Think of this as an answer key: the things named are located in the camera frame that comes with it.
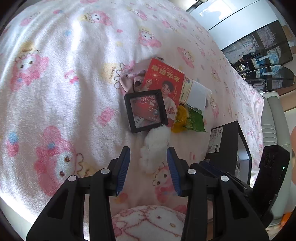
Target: red card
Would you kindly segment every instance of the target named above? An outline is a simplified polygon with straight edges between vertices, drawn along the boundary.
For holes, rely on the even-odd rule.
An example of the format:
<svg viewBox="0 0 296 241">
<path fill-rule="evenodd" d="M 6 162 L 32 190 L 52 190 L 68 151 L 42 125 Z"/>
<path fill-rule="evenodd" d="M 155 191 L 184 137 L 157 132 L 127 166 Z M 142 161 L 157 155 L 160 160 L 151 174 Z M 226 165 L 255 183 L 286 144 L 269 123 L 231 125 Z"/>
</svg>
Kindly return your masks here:
<svg viewBox="0 0 296 241">
<path fill-rule="evenodd" d="M 139 99 L 135 101 L 132 109 L 135 116 L 153 122 L 160 121 L 159 109 L 155 96 L 139 97 Z"/>
<path fill-rule="evenodd" d="M 184 77 L 182 72 L 153 58 L 141 86 L 141 91 L 161 90 L 169 120 L 168 127 L 173 126 L 177 115 Z"/>
</svg>

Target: bed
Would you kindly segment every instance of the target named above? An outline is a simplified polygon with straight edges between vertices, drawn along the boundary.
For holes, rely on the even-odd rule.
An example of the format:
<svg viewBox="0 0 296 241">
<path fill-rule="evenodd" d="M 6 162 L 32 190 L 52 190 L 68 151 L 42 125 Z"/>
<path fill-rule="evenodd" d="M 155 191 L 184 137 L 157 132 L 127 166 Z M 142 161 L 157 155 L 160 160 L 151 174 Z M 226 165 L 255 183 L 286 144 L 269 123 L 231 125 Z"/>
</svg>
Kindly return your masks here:
<svg viewBox="0 0 296 241">
<path fill-rule="evenodd" d="M 171 133 L 179 158 L 203 160 L 210 130 L 238 120 L 252 155 L 252 186 L 263 150 L 263 98 L 192 16 L 168 1 L 43 0 L 0 37 L 5 203 L 32 224 L 68 176 L 92 175 L 128 146 L 131 163 L 123 192 L 110 201 L 112 215 L 141 205 L 185 212 L 165 160 L 152 175 L 139 170 L 147 133 L 130 132 L 119 84 L 123 71 L 154 56 L 212 91 L 207 133 Z"/>
</svg>

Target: barcode sticker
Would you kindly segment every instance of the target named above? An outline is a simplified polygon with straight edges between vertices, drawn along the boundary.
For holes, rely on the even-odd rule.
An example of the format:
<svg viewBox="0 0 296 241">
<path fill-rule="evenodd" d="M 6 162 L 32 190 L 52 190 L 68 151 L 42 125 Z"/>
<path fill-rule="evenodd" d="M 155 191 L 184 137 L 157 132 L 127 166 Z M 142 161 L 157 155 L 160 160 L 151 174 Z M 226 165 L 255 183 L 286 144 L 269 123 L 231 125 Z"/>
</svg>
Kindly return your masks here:
<svg viewBox="0 0 296 241">
<path fill-rule="evenodd" d="M 213 130 L 213 137 L 216 137 L 218 129 Z"/>
<path fill-rule="evenodd" d="M 223 133 L 223 127 L 219 127 L 211 131 L 207 153 L 219 152 L 222 133 Z"/>
</svg>

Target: white screw cap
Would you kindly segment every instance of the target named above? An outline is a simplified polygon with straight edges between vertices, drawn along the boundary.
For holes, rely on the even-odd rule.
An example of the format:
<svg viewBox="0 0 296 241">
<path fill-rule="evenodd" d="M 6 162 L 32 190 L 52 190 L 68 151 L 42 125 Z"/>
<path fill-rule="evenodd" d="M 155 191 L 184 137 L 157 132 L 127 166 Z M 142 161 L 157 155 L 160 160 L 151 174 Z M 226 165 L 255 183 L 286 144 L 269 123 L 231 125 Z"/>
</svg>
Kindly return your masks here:
<svg viewBox="0 0 296 241">
<path fill-rule="evenodd" d="M 224 182 L 228 182 L 229 181 L 229 177 L 227 176 L 221 176 L 221 180 Z"/>
<path fill-rule="evenodd" d="M 72 175 L 68 177 L 69 182 L 74 182 L 76 180 L 76 176 Z"/>
<path fill-rule="evenodd" d="M 108 174 L 110 172 L 110 170 L 108 168 L 104 168 L 101 170 L 102 174 Z"/>
<path fill-rule="evenodd" d="M 193 174 L 195 174 L 195 173 L 196 173 L 196 170 L 195 170 L 195 169 L 192 169 L 192 168 L 190 168 L 190 169 L 188 169 L 188 170 L 187 170 L 187 172 L 188 172 L 189 174 L 193 175 Z"/>
</svg>

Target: black box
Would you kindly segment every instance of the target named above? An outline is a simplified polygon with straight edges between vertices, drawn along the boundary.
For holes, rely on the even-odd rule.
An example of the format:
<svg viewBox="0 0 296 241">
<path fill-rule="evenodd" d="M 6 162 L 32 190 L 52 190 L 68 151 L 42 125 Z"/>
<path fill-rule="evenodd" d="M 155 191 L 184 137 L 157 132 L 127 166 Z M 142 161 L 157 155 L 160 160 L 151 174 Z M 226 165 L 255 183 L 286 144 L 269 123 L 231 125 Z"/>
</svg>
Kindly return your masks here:
<svg viewBox="0 0 296 241">
<path fill-rule="evenodd" d="M 274 204 L 286 176 L 289 162 L 290 153 L 283 147 L 279 145 L 264 147 L 252 196 L 254 205 L 261 214 L 269 211 Z"/>
<path fill-rule="evenodd" d="M 250 184 L 252 157 L 237 120 L 212 129 L 205 160 Z"/>
</svg>

